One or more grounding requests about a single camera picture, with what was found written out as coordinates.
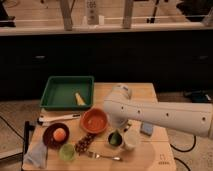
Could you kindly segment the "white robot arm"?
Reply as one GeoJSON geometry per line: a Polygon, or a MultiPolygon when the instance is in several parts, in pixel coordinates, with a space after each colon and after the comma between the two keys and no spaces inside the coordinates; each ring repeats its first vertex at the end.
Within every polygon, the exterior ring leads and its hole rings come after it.
{"type": "Polygon", "coordinates": [[[115,127],[131,119],[213,140],[211,103],[140,102],[131,95],[127,85],[117,84],[105,97],[103,110],[115,127]]]}

